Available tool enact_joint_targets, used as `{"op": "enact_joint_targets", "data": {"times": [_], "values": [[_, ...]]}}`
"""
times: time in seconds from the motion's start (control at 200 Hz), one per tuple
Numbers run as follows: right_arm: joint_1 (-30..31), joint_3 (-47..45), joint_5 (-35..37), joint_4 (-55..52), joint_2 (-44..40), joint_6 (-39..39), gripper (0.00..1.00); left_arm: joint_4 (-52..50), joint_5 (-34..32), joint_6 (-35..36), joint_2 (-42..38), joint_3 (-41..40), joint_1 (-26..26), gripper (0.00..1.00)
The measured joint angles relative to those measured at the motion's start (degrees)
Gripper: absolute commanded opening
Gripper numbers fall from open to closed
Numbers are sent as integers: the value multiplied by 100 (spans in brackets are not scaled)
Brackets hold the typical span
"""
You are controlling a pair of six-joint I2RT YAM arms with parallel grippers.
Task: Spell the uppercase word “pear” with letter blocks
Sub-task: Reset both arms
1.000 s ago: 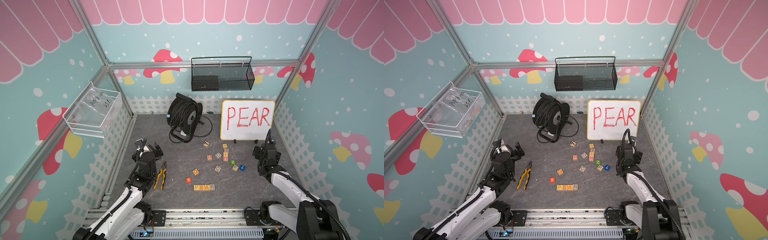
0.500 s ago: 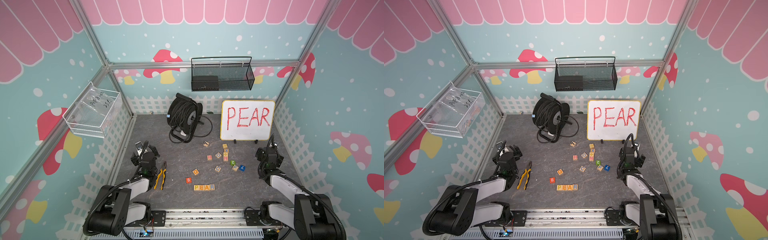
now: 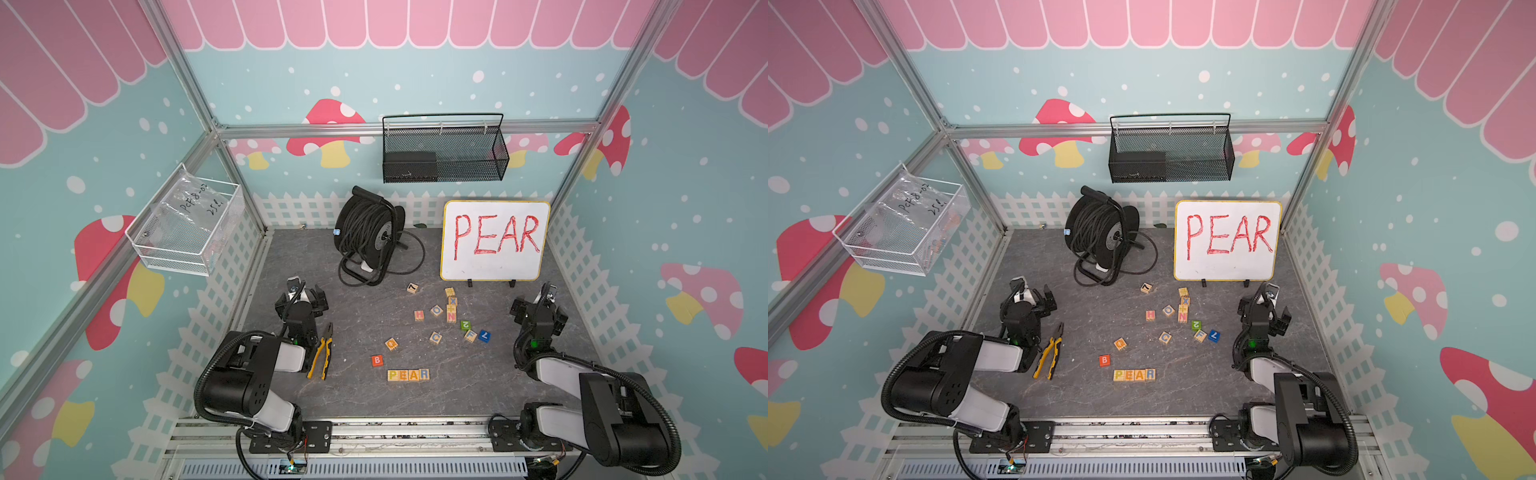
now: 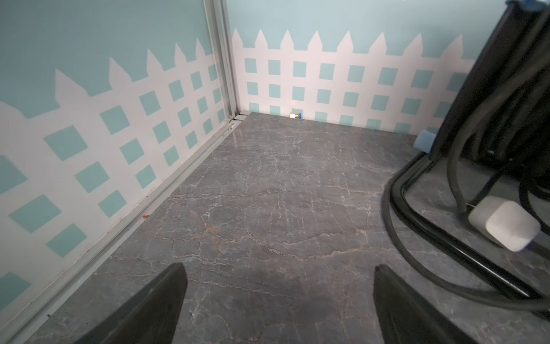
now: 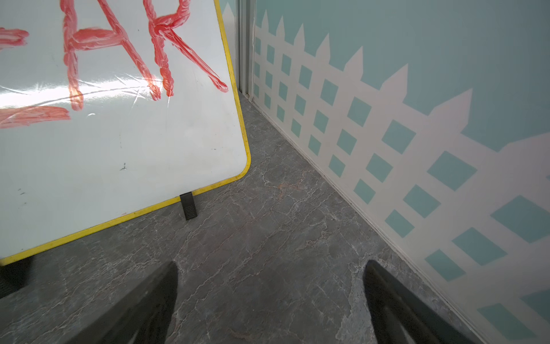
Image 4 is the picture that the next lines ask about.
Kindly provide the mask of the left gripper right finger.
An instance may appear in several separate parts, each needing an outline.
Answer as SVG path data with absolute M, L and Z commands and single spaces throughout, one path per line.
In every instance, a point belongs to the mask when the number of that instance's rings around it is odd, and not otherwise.
M 476 344 L 386 265 L 375 268 L 373 298 L 385 343 Z

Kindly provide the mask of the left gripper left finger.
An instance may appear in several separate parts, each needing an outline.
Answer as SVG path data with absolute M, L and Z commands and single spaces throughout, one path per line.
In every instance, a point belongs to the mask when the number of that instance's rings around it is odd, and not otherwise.
M 78 343 L 171 343 L 186 295 L 182 263 L 163 270 Z

